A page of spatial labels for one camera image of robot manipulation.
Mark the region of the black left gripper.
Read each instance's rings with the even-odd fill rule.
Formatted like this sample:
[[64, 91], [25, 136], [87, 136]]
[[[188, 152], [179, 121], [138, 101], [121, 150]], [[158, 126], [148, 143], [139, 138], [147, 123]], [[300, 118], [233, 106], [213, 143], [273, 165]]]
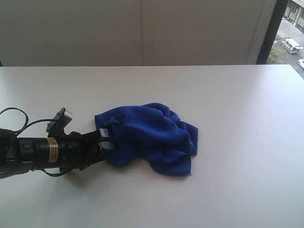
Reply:
[[110, 139], [107, 129], [98, 128], [86, 134], [72, 132], [69, 135], [59, 136], [60, 170], [85, 169], [94, 152], [95, 163], [105, 161], [108, 155], [117, 150], [117, 146], [110, 141], [99, 142], [100, 139]]

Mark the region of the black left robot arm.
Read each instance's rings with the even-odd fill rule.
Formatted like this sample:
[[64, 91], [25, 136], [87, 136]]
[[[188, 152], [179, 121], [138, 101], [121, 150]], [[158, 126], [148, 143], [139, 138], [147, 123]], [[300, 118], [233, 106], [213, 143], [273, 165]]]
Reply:
[[13, 131], [3, 129], [0, 132], [0, 177], [55, 168], [59, 173], [49, 176], [59, 177], [102, 162], [106, 153], [115, 150], [116, 145], [106, 129], [86, 134], [65, 134], [60, 129], [50, 131], [46, 138], [17, 137]]

